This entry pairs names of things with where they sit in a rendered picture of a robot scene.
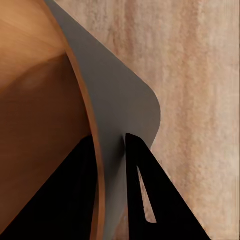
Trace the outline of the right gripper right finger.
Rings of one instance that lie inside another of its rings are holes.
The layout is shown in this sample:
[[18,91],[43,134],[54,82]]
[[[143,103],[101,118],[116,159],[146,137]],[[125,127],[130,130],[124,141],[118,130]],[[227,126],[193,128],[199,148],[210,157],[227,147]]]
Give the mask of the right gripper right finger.
[[[125,135],[129,240],[211,240],[145,142]],[[146,220],[138,169],[157,223]]]

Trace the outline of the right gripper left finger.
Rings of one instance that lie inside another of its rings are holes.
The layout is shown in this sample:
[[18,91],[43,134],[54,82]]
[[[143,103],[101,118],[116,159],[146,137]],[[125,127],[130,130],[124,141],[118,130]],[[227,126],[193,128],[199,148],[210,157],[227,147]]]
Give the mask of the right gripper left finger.
[[90,240],[97,177],[90,135],[80,141],[0,240]]

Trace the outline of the trash can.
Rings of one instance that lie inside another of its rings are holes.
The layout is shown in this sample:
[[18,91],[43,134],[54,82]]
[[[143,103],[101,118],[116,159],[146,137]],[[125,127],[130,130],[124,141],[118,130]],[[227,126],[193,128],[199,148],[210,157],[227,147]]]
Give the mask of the trash can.
[[160,125],[152,88],[54,0],[0,0],[0,235],[92,135],[90,240],[112,240],[128,204],[126,133],[151,150]]

